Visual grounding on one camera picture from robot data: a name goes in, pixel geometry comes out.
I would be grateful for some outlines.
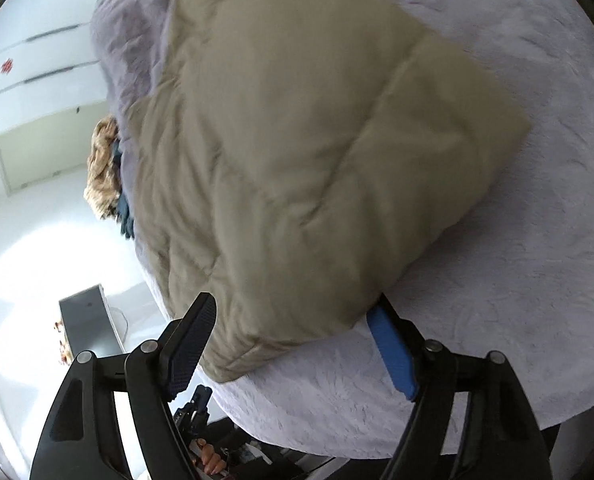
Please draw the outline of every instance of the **cable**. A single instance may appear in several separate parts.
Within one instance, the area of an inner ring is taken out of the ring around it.
[[[126,336],[128,335],[128,327],[129,327],[128,318],[126,318],[126,315],[121,310],[119,310],[118,308],[115,308],[115,307],[112,306],[112,307],[110,307],[110,310],[111,311],[114,310],[114,311],[118,312],[119,314],[121,314],[122,317],[123,317],[123,320],[126,322],[126,332],[124,332],[123,333],[123,336],[120,337],[120,339],[122,340],[122,344],[123,344],[123,343],[126,342]]]

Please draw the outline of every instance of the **bed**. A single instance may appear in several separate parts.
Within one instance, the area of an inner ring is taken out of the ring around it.
[[[561,423],[594,405],[594,27],[575,0],[397,1],[492,71],[534,127],[484,202],[387,296],[452,351],[506,353],[541,427]],[[93,19],[128,200],[138,155],[126,113],[158,81],[173,2],[99,0]],[[160,299],[138,224],[136,247]],[[197,373],[248,433],[320,455],[389,457],[412,409],[365,322],[231,383]],[[458,399],[445,452],[458,447],[463,412]]]

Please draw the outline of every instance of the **ceiling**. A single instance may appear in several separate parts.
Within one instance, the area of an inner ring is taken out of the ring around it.
[[[8,192],[86,163],[95,125],[106,102],[64,110],[0,135],[0,170]]]

